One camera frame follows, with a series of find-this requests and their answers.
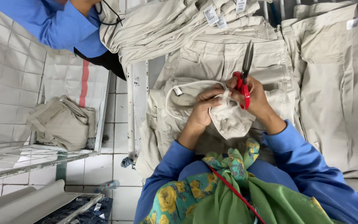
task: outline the scissors handle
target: scissors handle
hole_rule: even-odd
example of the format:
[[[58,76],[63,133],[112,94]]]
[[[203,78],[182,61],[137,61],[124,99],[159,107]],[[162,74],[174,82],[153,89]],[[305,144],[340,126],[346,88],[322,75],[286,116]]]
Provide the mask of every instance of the scissors handle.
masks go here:
[[[249,97],[249,91],[248,86],[246,83],[243,82],[243,79],[241,78],[241,72],[233,72],[233,77],[237,77],[237,86],[236,90],[238,90],[242,95],[244,95],[244,104],[240,103],[240,107],[243,110],[248,109],[249,103],[251,102],[251,99]]]

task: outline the red lanyard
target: red lanyard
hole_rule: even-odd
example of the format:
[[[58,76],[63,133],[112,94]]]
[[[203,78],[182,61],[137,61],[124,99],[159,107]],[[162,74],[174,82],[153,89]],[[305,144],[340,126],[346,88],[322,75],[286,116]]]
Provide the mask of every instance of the red lanyard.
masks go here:
[[[256,210],[246,201],[246,199],[228,182],[226,181],[226,179],[224,179],[218,172],[216,172],[216,170],[214,170],[210,165],[207,164],[207,166],[209,166],[209,168],[212,170],[212,172],[219,177],[219,179],[221,181],[223,181],[225,183],[226,186],[228,186],[230,188],[231,191],[234,192],[235,195],[237,195],[237,197],[239,197],[241,199],[241,201],[243,201],[247,207],[254,213],[254,215],[258,218],[258,220],[262,223],[262,224],[266,224],[266,222],[263,221],[263,219],[259,216],[259,214],[256,212]]]

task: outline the clothing label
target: clothing label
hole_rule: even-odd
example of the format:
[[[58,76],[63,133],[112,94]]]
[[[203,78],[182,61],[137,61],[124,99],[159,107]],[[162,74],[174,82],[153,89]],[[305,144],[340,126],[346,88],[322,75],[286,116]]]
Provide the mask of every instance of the clothing label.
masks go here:
[[[246,10],[247,0],[237,0],[236,1],[236,13],[244,12]]]
[[[216,15],[215,9],[212,5],[210,5],[208,8],[206,8],[206,10],[204,10],[204,15],[209,25],[213,25],[217,21],[219,21],[218,15]]]
[[[219,29],[224,29],[227,27],[226,19],[224,15],[219,16],[219,21],[216,22]]]
[[[346,23],[346,29],[352,29],[352,28],[355,28],[355,27],[358,27],[358,18],[349,20]]]
[[[102,206],[102,204],[96,203],[94,211],[99,211],[101,206]]]
[[[179,96],[180,94],[182,94],[182,91],[179,89],[179,87],[174,87],[173,91],[175,91],[176,95]]]

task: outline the person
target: person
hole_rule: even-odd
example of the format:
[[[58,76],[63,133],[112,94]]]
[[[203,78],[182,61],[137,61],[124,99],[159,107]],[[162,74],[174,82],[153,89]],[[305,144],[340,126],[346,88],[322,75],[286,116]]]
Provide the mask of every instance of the person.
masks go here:
[[[94,4],[102,0],[0,0],[0,11],[33,34],[40,43],[67,49],[125,79],[118,54],[100,41],[101,22]]]
[[[231,98],[244,102],[236,84],[235,77],[226,83]],[[197,140],[211,123],[208,108],[220,105],[214,97],[224,93],[218,85],[196,97],[186,126],[143,186],[134,223],[262,223],[215,171],[265,223],[358,223],[358,193],[341,171],[275,114],[260,82],[248,76],[247,85],[248,111],[265,126],[263,143],[277,167],[256,159],[259,144],[251,139],[244,155],[229,149],[195,161]]]

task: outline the plastic bottle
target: plastic bottle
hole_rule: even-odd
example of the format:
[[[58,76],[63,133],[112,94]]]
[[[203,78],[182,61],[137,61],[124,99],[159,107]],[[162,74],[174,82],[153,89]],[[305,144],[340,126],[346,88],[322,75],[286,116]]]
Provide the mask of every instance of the plastic bottle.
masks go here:
[[[107,191],[111,191],[114,189],[117,189],[120,187],[120,182],[117,180],[113,180],[112,182],[108,182],[106,184],[103,184],[101,186],[99,186],[98,188],[96,188],[94,190],[94,193],[102,193],[104,195],[106,195]]]

